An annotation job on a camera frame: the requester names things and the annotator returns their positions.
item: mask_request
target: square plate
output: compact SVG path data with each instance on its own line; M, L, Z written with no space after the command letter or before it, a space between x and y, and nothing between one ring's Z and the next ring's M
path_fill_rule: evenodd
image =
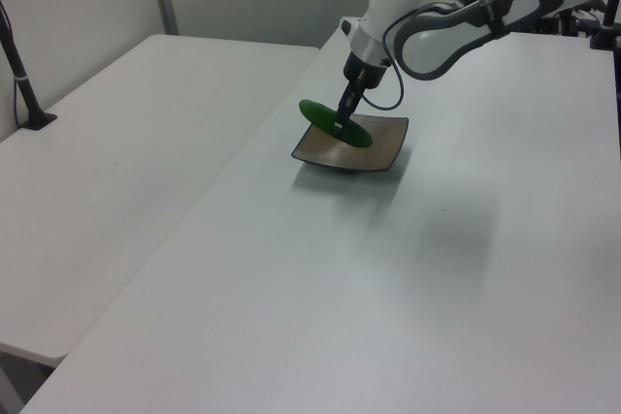
M371 133L373 144L354 147L311 125L291 153L295 159L347 172L382 172L395 162L406 139L409 120L354 114L351 119Z

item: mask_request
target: cable clamp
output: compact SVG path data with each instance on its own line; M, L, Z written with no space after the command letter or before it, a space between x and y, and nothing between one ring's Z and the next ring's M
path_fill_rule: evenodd
M496 0L478 0L478 2L483 10L489 30L492 32L492 39L500 39L506 36L510 31L507 30L503 22L503 15L498 7L498 2Z

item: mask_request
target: green object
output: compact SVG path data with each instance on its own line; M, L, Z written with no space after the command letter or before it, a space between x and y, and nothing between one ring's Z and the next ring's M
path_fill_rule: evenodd
M335 137L337 140L354 147L369 147L373 144L371 134L355 121L348 120L339 136L332 133L334 122L337 119L336 111L307 99L300 101L302 115L324 133Z

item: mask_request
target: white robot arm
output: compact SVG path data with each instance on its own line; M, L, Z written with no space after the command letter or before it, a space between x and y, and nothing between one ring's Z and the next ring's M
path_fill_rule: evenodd
M479 0L462 8L456 0L370 0L359 21L341 25L351 46L343 70L349 85L339 102L333 133L339 134L365 99L364 91L379 85L386 68L394 65L393 55L409 76L434 80L474 48L586 1Z

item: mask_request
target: white table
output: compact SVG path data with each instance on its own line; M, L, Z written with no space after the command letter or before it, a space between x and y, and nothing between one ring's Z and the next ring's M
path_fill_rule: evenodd
M396 166L343 175L289 152L347 52L337 32L24 414L618 411L610 54L511 35L407 80Z
M56 366L314 48L153 36L0 144L0 351Z

